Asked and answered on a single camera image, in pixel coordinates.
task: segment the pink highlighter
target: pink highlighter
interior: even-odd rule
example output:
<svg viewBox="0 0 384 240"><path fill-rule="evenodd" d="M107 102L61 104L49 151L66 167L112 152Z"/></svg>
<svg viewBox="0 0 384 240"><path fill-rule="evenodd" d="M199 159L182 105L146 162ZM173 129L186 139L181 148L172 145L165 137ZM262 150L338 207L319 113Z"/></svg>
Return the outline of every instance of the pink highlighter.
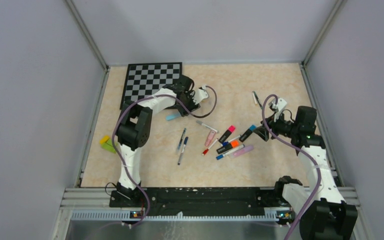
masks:
<svg viewBox="0 0 384 240"><path fill-rule="evenodd" d="M251 152L253 149L254 149L254 146L253 145L249 145L249 146L246 146L246 147L244 147L242 149L239 149L239 150L235 151L234 153L230 154L229 157L234 159L236 157L241 156L242 154L246 154L248 152Z"/></svg>
<svg viewBox="0 0 384 240"><path fill-rule="evenodd" d="M209 131L208 136L206 137L205 144L204 144L206 147L208 147L211 144L211 142L214 139L214 136L216 136L216 131L214 131L214 130Z"/></svg>

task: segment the checkerboard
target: checkerboard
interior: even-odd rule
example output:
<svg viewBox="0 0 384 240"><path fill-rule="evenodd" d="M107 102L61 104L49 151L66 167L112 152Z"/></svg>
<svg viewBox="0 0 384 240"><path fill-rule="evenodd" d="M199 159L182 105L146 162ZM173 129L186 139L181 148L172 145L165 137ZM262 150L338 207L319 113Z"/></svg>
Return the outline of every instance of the checkerboard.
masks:
<svg viewBox="0 0 384 240"><path fill-rule="evenodd" d="M125 100L137 101L150 96L182 74L181 62L129 64L124 81L120 109Z"/></svg>

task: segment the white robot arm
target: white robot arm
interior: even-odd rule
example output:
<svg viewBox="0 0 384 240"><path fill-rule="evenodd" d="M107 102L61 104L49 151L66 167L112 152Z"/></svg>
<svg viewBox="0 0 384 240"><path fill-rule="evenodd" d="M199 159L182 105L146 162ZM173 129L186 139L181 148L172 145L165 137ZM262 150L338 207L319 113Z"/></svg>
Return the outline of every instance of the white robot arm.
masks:
<svg viewBox="0 0 384 240"><path fill-rule="evenodd" d="M126 166L121 166L121 174L116 188L126 198L133 198L136 189L136 185L127 176L126 168L135 183L141 183L141 153L150 135L152 116L169 107L177 108L181 116L188 114L174 98L169 96L182 101L190 112L198 109L200 102L209 97L205 85L199 87L196 91L190 90L192 85L192 79L181 75L176 83L167 84L153 94L154 98L139 102L122 119L117 130L117 136L120 152ZM131 101L125 102L123 110L131 103Z"/></svg>
<svg viewBox="0 0 384 240"><path fill-rule="evenodd" d="M278 98L273 100L269 107L274 114L266 118L268 127L275 135L283 135L291 138L291 145L309 154L316 165L301 151L297 151L310 189L317 189L310 204L305 206L303 215L299 221L299 231L303 240L323 239L350 239L357 221L357 208L349 205L339 192L332 171L329 167L326 155L326 146L323 138L315 134L316 109L308 106L299 106L295 121L285 120L283 111L287 102ZM265 141L268 141L269 131L264 125L257 127L254 133ZM320 170L321 182L317 187L318 170ZM304 208L309 199L302 183L290 176L284 176L275 184L275 192L278 198L288 202L295 213Z"/></svg>

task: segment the red marker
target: red marker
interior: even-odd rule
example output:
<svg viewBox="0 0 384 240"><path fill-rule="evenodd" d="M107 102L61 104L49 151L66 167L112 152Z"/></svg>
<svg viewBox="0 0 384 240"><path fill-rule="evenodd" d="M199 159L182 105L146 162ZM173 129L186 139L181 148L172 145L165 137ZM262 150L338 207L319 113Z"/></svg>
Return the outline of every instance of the red marker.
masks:
<svg viewBox="0 0 384 240"><path fill-rule="evenodd" d="M208 150L210 150L210 148L212 148L212 147L214 146L215 143L217 143L217 140L219 140L219 139L216 138L216 139L211 143L211 145L210 145L207 149L205 149L205 150L202 152L202 155L203 155L203 156L204 156L205 154L208 153Z"/></svg>

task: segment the white wall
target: white wall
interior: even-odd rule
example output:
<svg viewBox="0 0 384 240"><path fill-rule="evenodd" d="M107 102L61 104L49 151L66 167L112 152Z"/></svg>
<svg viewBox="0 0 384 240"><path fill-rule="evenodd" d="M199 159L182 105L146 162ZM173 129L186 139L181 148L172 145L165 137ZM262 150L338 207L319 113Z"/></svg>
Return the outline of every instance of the white wall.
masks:
<svg viewBox="0 0 384 240"><path fill-rule="evenodd" d="M109 65L298 62L334 0L74 0Z"/></svg>
<svg viewBox="0 0 384 240"><path fill-rule="evenodd" d="M384 1L348 1L308 70L342 177L384 239Z"/></svg>
<svg viewBox="0 0 384 240"><path fill-rule="evenodd" d="M62 0L0 0L0 240L50 238L102 76Z"/></svg>

